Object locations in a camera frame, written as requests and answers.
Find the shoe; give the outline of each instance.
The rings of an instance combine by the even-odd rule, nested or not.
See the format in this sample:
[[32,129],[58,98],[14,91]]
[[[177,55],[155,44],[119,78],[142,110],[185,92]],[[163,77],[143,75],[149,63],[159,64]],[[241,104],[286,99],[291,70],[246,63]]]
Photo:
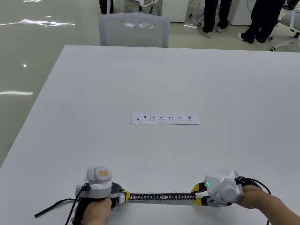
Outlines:
[[205,36],[206,38],[212,38],[212,32],[205,33],[202,28],[200,28],[200,34]]
[[227,30],[228,30],[228,27],[222,29],[222,28],[220,28],[219,26],[217,26],[217,29],[216,29],[216,31],[217,31],[218,33],[222,33],[222,32],[225,32],[225,31],[227,31]]
[[292,7],[289,7],[289,6],[282,6],[282,8],[284,8],[285,10],[289,10],[289,11],[294,10]]
[[249,40],[249,39],[246,39],[244,36],[245,33],[238,33],[237,35],[237,38],[238,40],[241,40],[241,41],[246,41],[248,42],[249,44],[252,44],[254,42],[254,39],[253,40]]
[[255,37],[255,39],[259,42],[259,43],[265,43],[267,39],[261,39],[259,37]]

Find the hand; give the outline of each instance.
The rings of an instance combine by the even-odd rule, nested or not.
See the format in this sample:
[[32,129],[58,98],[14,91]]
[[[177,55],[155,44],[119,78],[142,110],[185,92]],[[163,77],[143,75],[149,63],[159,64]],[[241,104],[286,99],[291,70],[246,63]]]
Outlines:
[[261,200],[268,195],[261,189],[253,185],[243,187],[244,196],[237,201],[237,204],[247,209],[257,209]]
[[82,225],[104,225],[111,213],[112,201],[109,198],[100,202],[92,202],[86,208]]

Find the office chair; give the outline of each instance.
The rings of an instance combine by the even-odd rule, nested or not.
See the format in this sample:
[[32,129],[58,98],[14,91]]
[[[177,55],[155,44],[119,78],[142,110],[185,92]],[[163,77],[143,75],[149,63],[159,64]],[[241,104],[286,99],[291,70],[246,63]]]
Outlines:
[[170,20],[140,13],[118,13],[99,17],[100,44],[104,46],[169,46]]
[[273,40],[276,37],[282,37],[286,39],[285,42],[280,43],[272,48],[270,48],[271,52],[274,52],[277,48],[288,45],[288,44],[296,44],[300,49],[299,36],[300,36],[300,8],[294,9],[292,13],[284,15],[280,23],[285,26],[290,27],[292,32],[296,31],[294,36],[289,35],[272,35],[269,37],[269,40]]

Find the person's leg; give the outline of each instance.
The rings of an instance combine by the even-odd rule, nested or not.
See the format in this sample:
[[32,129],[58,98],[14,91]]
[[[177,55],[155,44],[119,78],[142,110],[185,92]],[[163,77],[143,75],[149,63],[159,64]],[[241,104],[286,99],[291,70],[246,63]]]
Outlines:
[[251,13],[251,25],[249,29],[241,34],[241,38],[244,41],[247,41],[248,43],[253,43],[256,34],[258,33],[259,29],[261,28],[262,25],[262,20],[264,18],[264,10],[265,9],[265,4],[266,0],[257,0],[256,3],[254,4],[252,13]]
[[[100,10],[102,14],[106,14],[107,12],[107,1],[108,0],[99,0]],[[111,11],[110,13],[113,13],[113,0],[111,0]]]
[[230,11],[232,0],[221,0],[221,6],[219,11],[220,21],[217,24],[220,29],[225,29],[228,27],[228,15]]
[[218,0],[206,0],[204,6],[204,27],[205,33],[212,32],[215,26],[216,9]]
[[268,16],[263,21],[262,28],[256,35],[256,40],[261,43],[264,43],[271,35],[285,0],[269,0],[269,2],[269,7],[266,8],[266,10],[269,10]]
[[299,0],[287,0],[287,5],[283,6],[286,10],[294,10]]

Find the power outlet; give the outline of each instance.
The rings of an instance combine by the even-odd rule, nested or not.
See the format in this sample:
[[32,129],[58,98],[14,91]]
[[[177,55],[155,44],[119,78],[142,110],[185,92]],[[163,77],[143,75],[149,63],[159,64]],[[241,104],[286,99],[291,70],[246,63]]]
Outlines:
[[199,118],[194,114],[148,114],[134,113],[131,116],[132,124],[199,124]]

